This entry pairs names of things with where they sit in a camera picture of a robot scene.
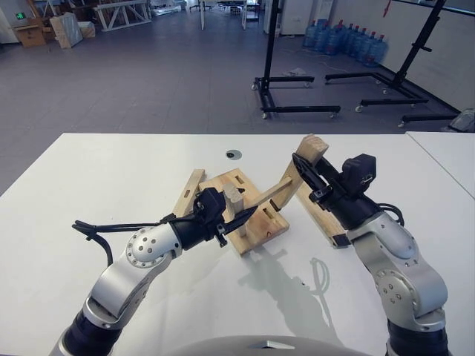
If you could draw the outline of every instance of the wire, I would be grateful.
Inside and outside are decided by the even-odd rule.
[[[143,223],[135,223],[135,224],[115,224],[115,225],[90,225],[81,220],[76,220],[74,222],[73,228],[79,231],[80,233],[86,235],[87,241],[93,240],[104,249],[105,255],[107,256],[107,267],[109,267],[112,263],[114,263],[111,246],[109,245],[109,243],[104,237],[99,236],[97,234],[98,232],[108,234],[108,233],[113,233],[113,232],[137,231],[137,230],[140,230],[141,228],[161,225],[165,223],[166,221],[168,221],[170,217],[171,215],[164,217],[159,222],[143,222]]]
[[[402,211],[399,210],[399,208],[395,205],[392,204],[387,204],[385,202],[379,203],[378,207],[385,211],[390,211],[394,213],[398,219],[396,220],[397,223],[399,223],[400,226],[404,226],[404,217],[402,216]]]

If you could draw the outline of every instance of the wooden board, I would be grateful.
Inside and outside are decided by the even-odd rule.
[[[310,134],[302,139],[302,142],[297,148],[296,154],[308,159],[312,163],[315,163],[322,158],[327,149],[328,145],[320,137]],[[272,198],[273,203],[279,209],[282,209],[289,202],[290,198],[293,197],[303,182],[292,160],[282,176],[281,181],[286,179],[286,177],[290,177],[292,182],[288,187]]]
[[[338,247],[337,240],[343,238],[346,231],[341,227],[340,222],[333,216],[332,213],[323,210],[310,201],[309,195],[312,189],[305,182],[297,191],[297,197],[301,201],[305,210],[312,216],[317,225],[325,233],[327,239],[334,247]]]
[[[242,193],[245,206],[249,206],[253,199],[261,195],[251,180],[239,168],[200,183],[200,190],[215,187],[218,191],[223,191],[223,185],[226,183],[232,183],[236,188],[245,189]],[[224,211],[223,216],[225,221],[230,221],[227,209]],[[246,235],[240,237],[236,231],[233,231],[231,234],[228,234],[228,238],[236,248],[236,251],[242,255],[288,229],[289,223],[269,202],[265,202],[259,205],[257,211],[246,223]]]
[[[200,191],[198,185],[205,179],[204,169],[195,169],[191,173],[185,188],[181,192],[180,198],[173,208],[173,214],[177,217],[184,217],[193,209],[193,202],[196,194]]]

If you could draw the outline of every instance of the wooden stick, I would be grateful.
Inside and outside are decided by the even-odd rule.
[[[302,139],[301,144],[297,148],[296,154],[308,159],[312,163],[316,163],[320,158],[322,158],[327,149],[328,145],[321,138],[310,134]],[[289,202],[290,198],[292,198],[303,182],[293,162],[290,162],[281,181],[286,177],[290,177],[292,182],[288,187],[272,198],[273,205],[279,210]]]
[[[173,208],[173,214],[177,217],[184,217],[193,209],[193,202],[196,194],[200,191],[198,185],[204,180],[205,170],[195,169],[191,174],[185,188],[181,192],[177,204]]]
[[[235,215],[244,209],[244,198],[232,183],[223,185],[223,193],[230,220],[233,220]],[[237,232],[240,237],[244,236],[246,234],[246,226],[241,226]]]
[[[274,185],[273,187],[267,189],[264,191],[259,197],[254,198],[249,206],[247,208],[250,208],[252,206],[260,205],[263,202],[266,202],[267,200],[271,199],[273,196],[275,196],[277,193],[281,192],[283,189],[288,187],[292,183],[292,178],[291,177],[284,177],[279,183]]]
[[[338,247],[336,240],[346,239],[345,230],[332,213],[323,210],[318,204],[314,204],[310,201],[310,193],[312,193],[312,189],[304,182],[297,191],[297,197],[305,207],[305,210],[307,210],[314,221],[320,226],[321,230],[323,230],[330,243]]]

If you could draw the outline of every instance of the metal frame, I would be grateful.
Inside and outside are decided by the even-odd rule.
[[[140,8],[142,9],[142,14],[137,12],[137,10],[135,9],[135,5],[140,6]],[[107,24],[104,18],[104,14],[102,13],[102,10],[111,9],[111,8],[114,9],[114,12],[112,13],[111,20]],[[127,16],[127,11],[125,10],[126,8],[128,8],[137,17],[137,20],[139,20],[138,22],[130,23]],[[102,31],[105,31],[105,32],[119,30],[120,28],[137,26],[138,24],[148,24],[149,22],[151,22],[150,14],[147,9],[147,0],[132,0],[132,1],[114,2],[111,4],[100,4],[100,5],[97,5],[94,9],[97,12],[99,19],[101,20],[101,24],[103,27]],[[114,23],[117,19],[117,15],[119,14],[119,12],[122,13],[122,16],[124,17],[124,20],[125,20],[125,24],[115,27]]]
[[[413,122],[413,121],[453,120],[457,116],[458,115],[456,113],[453,113],[453,114],[429,113],[429,114],[420,114],[420,115],[404,115],[398,127],[403,128],[408,122]]]
[[[404,63],[402,64],[399,71],[391,79],[381,73],[377,72],[364,72],[364,73],[345,73],[345,74],[328,74],[325,76],[327,82],[332,79],[346,79],[346,78],[361,78],[361,77],[372,77],[376,80],[376,84],[384,83],[387,88],[397,91],[398,93],[405,96],[406,99],[362,99],[359,103],[359,106],[355,108],[356,112],[361,112],[363,107],[374,106],[374,105],[403,105],[410,104],[413,107],[415,104],[426,103],[429,100],[421,97],[419,94],[415,93],[413,90],[408,89],[404,86],[404,81],[407,75],[407,70],[412,65],[413,60],[416,58],[417,53],[420,50],[425,50],[427,52],[432,52],[431,48],[425,47],[427,40],[429,39],[433,29],[435,28],[438,20],[440,20],[439,14],[445,4],[446,0],[437,0],[437,3],[434,5],[432,11],[430,12],[427,21],[424,24],[417,40],[412,44],[412,48],[407,55]],[[383,90],[383,94],[387,94],[387,89]],[[431,120],[431,117],[439,115],[425,115],[424,118],[419,120]]]
[[[263,77],[256,77],[251,88],[257,90],[261,100],[262,118],[267,119],[268,113],[332,113],[335,117],[340,112],[340,106],[276,106],[272,94],[269,90],[271,82],[305,82],[308,87],[315,78],[313,76],[270,76],[272,66],[272,54],[274,52],[275,28],[277,27],[277,15],[280,13],[278,8],[279,0],[272,0],[272,12],[269,24],[269,40],[267,42],[266,67]]]

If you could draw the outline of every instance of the cardboard box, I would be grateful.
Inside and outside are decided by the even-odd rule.
[[[46,45],[43,29],[37,24],[16,27],[15,31],[18,40],[25,48]]]
[[[79,28],[81,29],[82,38],[92,39],[96,37],[96,28],[94,24],[90,21],[79,21]]]
[[[50,23],[61,48],[72,48],[82,41],[81,30],[73,13],[52,17]]]

